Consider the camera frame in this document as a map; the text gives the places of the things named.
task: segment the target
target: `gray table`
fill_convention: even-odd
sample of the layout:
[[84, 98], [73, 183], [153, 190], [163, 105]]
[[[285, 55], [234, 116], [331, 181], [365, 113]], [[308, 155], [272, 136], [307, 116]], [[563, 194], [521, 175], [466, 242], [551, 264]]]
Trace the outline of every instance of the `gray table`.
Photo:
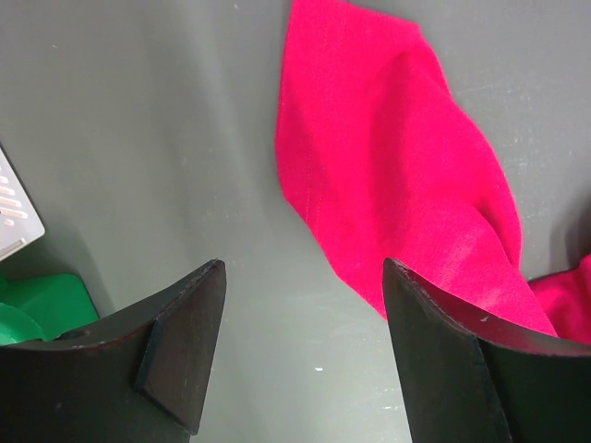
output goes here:
[[[591, 4], [364, 4], [422, 24], [499, 153], [525, 275], [576, 261], [591, 243]], [[221, 257], [227, 305], [196, 441], [408, 442], [385, 322], [334, 277], [275, 179], [289, 6], [2, 2], [0, 139], [48, 234], [0, 268], [74, 270], [107, 314]]]

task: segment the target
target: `crumpled red cloth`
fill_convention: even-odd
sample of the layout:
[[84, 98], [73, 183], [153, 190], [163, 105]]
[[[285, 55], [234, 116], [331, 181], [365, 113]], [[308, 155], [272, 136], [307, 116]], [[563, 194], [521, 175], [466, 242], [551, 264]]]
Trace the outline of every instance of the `crumpled red cloth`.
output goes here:
[[392, 257], [493, 315], [591, 343], [591, 261], [531, 287], [522, 277], [507, 179], [417, 25], [295, 0], [276, 160], [286, 199], [337, 275], [383, 316]]

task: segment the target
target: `bright red towel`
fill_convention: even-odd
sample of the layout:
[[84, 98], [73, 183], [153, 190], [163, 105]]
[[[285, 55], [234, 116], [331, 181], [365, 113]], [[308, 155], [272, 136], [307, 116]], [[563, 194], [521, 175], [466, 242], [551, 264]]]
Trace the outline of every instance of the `bright red towel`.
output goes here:
[[[382, 264], [393, 257], [496, 316], [591, 342], [580, 285], [537, 283], [540, 301], [521, 276], [507, 180], [415, 24], [295, 0], [276, 156], [285, 197], [335, 272], [381, 314]], [[576, 327], [557, 311], [579, 316]]]

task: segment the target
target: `pink fabric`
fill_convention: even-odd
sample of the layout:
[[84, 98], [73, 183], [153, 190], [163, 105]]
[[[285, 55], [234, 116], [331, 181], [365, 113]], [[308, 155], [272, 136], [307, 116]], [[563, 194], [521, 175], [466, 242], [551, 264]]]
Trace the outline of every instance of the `pink fabric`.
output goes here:
[[591, 342], [591, 263], [530, 289], [507, 180], [417, 25], [295, 0], [276, 158], [285, 197], [335, 272], [384, 316], [382, 264], [393, 257], [489, 313]]

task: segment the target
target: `white plastic device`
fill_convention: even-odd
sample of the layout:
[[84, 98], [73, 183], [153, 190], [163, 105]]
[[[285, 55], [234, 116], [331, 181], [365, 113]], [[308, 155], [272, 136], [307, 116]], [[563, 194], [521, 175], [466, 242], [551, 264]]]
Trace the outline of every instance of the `white plastic device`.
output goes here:
[[0, 148], [0, 261], [44, 233], [39, 215]]

